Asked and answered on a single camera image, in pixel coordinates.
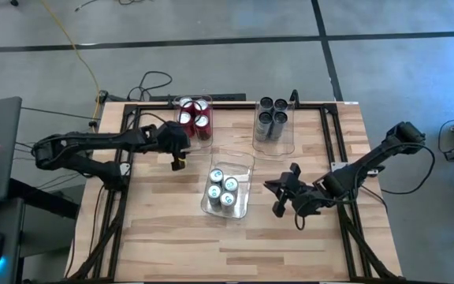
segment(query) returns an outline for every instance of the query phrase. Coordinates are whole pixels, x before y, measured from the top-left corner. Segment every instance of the wooden tabletop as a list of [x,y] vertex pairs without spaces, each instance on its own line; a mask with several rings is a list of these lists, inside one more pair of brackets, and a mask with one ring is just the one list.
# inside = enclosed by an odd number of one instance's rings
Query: wooden tabletop
[[[358,104],[337,103],[349,161],[369,150]],[[118,133],[123,103],[107,103],[99,132]],[[166,120],[170,110],[151,111]],[[299,163],[300,180],[311,183],[329,170],[322,125],[317,110],[296,110],[295,151],[277,159],[264,159],[251,145],[253,110],[215,110],[212,152],[235,150],[256,156],[247,215],[241,220],[222,219],[200,207],[211,155],[189,155],[187,168],[171,171],[170,155],[136,154],[125,212],[116,281],[317,281],[347,280],[348,271],[339,230],[337,209],[323,208],[308,216],[306,228],[295,228],[294,211],[287,204],[283,218],[274,216],[274,194],[263,182],[279,178],[290,163]],[[141,125],[160,121],[143,116]],[[334,139],[334,154],[339,161]],[[96,151],[94,159],[113,160],[114,151]],[[86,260],[96,198],[102,182],[90,179],[76,224],[76,251],[72,272]],[[364,184],[380,193],[378,181]],[[95,240],[101,227],[107,192],[97,213]],[[385,209],[360,191],[359,213],[367,243],[393,273],[400,266]],[[111,247],[103,260],[106,275]],[[361,271],[357,258],[357,271]]]

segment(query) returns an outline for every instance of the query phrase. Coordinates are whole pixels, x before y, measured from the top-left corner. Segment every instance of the clear plastic container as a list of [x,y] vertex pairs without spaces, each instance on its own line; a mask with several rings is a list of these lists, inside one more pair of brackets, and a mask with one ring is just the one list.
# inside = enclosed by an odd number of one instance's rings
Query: clear plastic container
[[[206,188],[201,200],[201,208],[206,213],[224,218],[241,219],[247,213],[248,198],[250,197],[251,176],[255,159],[252,155],[230,150],[220,150],[212,155],[210,170],[207,173]],[[212,204],[207,191],[212,183],[210,172],[219,169],[223,173],[223,181],[227,178],[235,178],[238,182],[235,204],[228,210],[220,204]]]
[[259,101],[255,103],[252,145],[256,151],[264,155],[287,155],[295,150],[293,140],[295,103],[285,102],[288,104],[285,111],[275,110],[274,106],[272,109],[261,106]]
[[207,154],[213,143],[213,100],[208,95],[186,95],[174,99],[175,121],[184,123],[185,132],[190,137],[190,148]]

